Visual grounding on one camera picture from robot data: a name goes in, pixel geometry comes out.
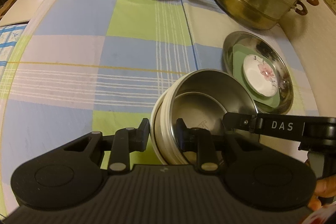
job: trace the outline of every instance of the plaid tablecloth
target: plaid tablecloth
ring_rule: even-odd
[[[11,53],[27,24],[0,27],[0,79]]]
[[[182,75],[225,69],[222,44],[236,30],[251,32],[214,0],[45,0],[0,81],[0,213],[17,206],[10,187],[16,167],[93,130],[109,135],[137,127]],[[257,35],[290,70],[295,89],[290,113],[318,115],[281,28]],[[150,141],[131,161],[159,163]]]

